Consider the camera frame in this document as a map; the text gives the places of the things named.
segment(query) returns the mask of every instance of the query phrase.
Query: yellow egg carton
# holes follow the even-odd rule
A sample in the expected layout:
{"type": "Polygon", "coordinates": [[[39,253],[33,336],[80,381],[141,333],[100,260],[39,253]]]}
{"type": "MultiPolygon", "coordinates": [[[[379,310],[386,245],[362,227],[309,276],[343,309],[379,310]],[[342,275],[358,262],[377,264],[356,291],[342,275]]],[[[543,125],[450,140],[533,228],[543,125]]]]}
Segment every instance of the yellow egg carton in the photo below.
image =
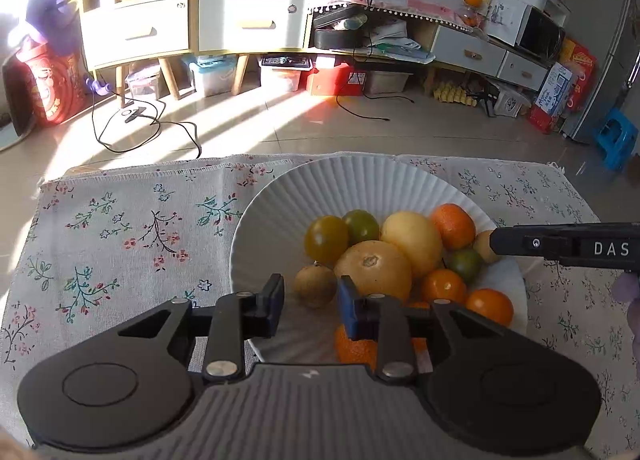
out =
{"type": "Polygon", "coordinates": [[[476,106],[478,101],[466,96],[466,91],[461,86],[456,86],[452,82],[441,82],[433,91],[433,97],[441,103],[459,103],[466,106],[476,106]]]}

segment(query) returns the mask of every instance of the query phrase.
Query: red bucket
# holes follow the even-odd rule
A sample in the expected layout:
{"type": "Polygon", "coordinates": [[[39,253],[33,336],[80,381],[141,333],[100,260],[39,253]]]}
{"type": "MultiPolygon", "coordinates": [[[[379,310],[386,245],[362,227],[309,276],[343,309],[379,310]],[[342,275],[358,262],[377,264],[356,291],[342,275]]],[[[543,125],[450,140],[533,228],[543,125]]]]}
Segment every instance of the red bucket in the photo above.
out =
{"type": "Polygon", "coordinates": [[[84,91],[75,55],[57,56],[47,43],[28,37],[16,57],[31,69],[33,111],[43,126],[59,124],[84,109],[84,91]]]}

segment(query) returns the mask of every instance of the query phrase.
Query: pale yellow fruit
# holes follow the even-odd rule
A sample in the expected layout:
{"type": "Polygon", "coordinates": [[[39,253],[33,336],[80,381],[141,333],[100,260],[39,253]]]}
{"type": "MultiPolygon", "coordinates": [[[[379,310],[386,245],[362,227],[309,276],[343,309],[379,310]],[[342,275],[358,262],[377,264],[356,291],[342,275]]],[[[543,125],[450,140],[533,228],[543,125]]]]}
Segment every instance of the pale yellow fruit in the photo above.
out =
{"type": "Polygon", "coordinates": [[[340,257],[335,275],[350,276],[361,296],[385,294],[406,301],[411,292],[411,264],[395,246],[377,240],[354,245],[340,257]]]}
{"type": "Polygon", "coordinates": [[[500,260],[500,256],[498,256],[489,245],[489,237],[491,236],[491,233],[493,233],[493,231],[485,231],[478,234],[474,243],[475,252],[480,254],[482,260],[487,265],[491,265],[500,260]]]}
{"type": "Polygon", "coordinates": [[[316,263],[302,268],[293,280],[293,292],[308,308],[322,308],[331,303],[337,291],[334,272],[316,263]]]}
{"type": "Polygon", "coordinates": [[[402,250],[411,263],[414,278],[422,278],[440,266],[442,238],[435,224],[421,214],[392,214],[382,225],[380,239],[402,250]]]}

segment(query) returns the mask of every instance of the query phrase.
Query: microwave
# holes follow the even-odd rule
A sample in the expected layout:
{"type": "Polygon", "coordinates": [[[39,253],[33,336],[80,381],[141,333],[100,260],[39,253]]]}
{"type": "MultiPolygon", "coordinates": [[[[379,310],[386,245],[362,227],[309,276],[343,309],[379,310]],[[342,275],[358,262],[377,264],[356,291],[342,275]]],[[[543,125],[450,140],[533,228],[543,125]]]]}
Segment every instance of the microwave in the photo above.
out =
{"type": "Polygon", "coordinates": [[[562,27],[521,0],[491,0],[482,30],[543,62],[558,58],[565,36],[562,27]]]}

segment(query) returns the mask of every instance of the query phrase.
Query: blue plastic stool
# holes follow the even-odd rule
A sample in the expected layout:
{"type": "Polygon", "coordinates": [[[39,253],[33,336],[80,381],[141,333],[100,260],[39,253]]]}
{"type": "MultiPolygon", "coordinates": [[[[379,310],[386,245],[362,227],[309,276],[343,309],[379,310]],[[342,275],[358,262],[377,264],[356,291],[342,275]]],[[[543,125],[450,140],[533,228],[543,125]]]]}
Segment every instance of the blue plastic stool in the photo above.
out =
{"type": "Polygon", "coordinates": [[[604,126],[596,132],[596,143],[606,154],[604,165],[619,171],[631,157],[638,140],[638,129],[623,113],[612,108],[604,121],[604,126]]]}

